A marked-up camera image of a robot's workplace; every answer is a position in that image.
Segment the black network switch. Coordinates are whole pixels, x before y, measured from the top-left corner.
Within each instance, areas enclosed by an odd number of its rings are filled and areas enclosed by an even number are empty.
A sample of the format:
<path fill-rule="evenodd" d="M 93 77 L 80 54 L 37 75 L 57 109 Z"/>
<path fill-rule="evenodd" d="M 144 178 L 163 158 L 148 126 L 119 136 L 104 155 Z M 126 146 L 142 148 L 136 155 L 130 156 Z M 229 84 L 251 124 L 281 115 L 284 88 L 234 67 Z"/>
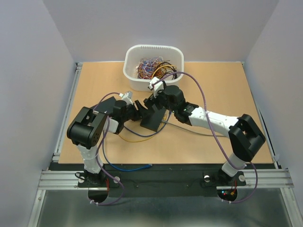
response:
<path fill-rule="evenodd" d="M 157 132 L 166 113 L 166 109 L 162 108 L 159 110 L 156 105 L 153 105 L 152 109 L 154 112 L 149 114 L 147 117 L 144 117 L 141 120 L 140 126 L 153 132 Z"/>
<path fill-rule="evenodd" d="M 113 96 L 111 96 L 110 98 L 105 99 L 100 104 L 92 106 L 91 108 L 97 112 L 111 114 L 113 112 L 115 102 L 116 99 Z"/>

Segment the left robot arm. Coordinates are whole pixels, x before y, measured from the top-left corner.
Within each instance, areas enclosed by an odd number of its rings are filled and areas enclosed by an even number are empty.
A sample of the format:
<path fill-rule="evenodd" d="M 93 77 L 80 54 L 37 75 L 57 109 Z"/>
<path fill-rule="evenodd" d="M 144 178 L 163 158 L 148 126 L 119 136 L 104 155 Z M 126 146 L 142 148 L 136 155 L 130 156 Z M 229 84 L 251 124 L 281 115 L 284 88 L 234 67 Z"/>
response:
<path fill-rule="evenodd" d="M 94 186 L 105 182 L 105 174 L 101 172 L 103 163 L 98 159 L 98 143 L 103 143 L 107 133 L 119 134 L 124 123 L 139 121 L 151 114 L 139 101 L 127 103 L 117 100 L 108 113 L 94 111 L 91 107 L 83 107 L 67 129 L 67 138 L 76 145 L 83 158 L 84 170 Z"/>

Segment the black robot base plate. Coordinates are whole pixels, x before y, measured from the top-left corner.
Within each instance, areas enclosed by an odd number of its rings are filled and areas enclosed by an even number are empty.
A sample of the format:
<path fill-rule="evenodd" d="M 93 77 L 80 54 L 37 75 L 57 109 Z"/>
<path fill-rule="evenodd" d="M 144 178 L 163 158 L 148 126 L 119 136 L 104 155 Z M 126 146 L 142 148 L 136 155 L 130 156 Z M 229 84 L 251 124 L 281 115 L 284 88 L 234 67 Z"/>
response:
<path fill-rule="evenodd" d="M 228 176 L 219 164 L 154 165 L 131 171 L 128 166 L 105 166 L 107 173 L 76 172 L 78 187 L 88 190 L 96 205 L 112 205 L 127 198 L 221 197 L 234 201 L 242 171 Z"/>

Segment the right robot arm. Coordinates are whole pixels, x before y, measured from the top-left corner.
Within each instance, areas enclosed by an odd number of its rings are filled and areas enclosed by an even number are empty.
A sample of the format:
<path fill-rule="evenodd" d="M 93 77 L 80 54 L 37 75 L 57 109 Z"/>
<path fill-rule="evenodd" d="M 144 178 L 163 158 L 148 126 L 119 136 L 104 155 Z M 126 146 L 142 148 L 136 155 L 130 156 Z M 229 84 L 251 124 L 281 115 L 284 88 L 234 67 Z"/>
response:
<path fill-rule="evenodd" d="M 184 124 L 210 129 L 213 136 L 221 134 L 230 140 L 232 154 L 227 157 L 218 180 L 229 184 L 246 163 L 251 162 L 266 139 L 250 115 L 241 117 L 227 116 L 206 111 L 204 108 L 187 102 L 182 90 L 175 85 L 166 86 L 162 82 L 150 84 L 153 94 L 144 100 L 147 108 L 155 105 L 158 109 L 173 112 L 175 118 Z"/>

